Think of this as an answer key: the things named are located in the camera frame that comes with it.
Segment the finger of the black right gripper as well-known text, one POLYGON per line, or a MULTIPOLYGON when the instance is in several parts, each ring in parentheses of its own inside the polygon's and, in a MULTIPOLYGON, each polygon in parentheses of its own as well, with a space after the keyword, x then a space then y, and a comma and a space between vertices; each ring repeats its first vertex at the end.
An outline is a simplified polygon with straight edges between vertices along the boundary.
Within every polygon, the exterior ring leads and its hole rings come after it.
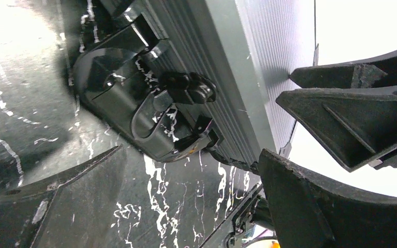
POLYGON ((397 168, 397 86, 296 89, 276 102, 345 170, 397 168))
POLYGON ((397 50, 361 60, 295 69, 289 78, 301 88, 380 88, 397 85, 397 50))

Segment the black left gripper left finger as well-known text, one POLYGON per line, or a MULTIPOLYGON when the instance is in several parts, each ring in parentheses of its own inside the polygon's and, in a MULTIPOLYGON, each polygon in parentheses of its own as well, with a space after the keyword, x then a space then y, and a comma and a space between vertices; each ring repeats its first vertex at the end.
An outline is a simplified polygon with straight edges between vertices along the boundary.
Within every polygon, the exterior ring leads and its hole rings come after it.
POLYGON ((0 190, 0 247, 101 247, 126 154, 119 145, 53 176, 0 190))

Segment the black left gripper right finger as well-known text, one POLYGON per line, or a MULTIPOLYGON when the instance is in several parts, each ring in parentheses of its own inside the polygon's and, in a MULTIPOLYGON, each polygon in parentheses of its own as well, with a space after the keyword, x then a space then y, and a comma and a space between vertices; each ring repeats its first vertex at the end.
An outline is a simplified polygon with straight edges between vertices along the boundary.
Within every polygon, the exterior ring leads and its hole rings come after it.
POLYGON ((269 149, 257 169, 282 247, 397 247, 397 197, 344 184, 269 149))

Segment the black poker chip case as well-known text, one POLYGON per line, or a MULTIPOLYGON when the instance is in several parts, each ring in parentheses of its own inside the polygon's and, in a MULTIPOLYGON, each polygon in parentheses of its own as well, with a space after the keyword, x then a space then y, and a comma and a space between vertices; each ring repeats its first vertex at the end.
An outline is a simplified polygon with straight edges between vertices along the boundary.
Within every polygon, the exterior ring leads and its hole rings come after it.
POLYGON ((73 65, 80 100, 161 163, 205 151, 256 173, 288 157, 296 121, 276 98, 313 62, 315 1, 101 1, 73 65))

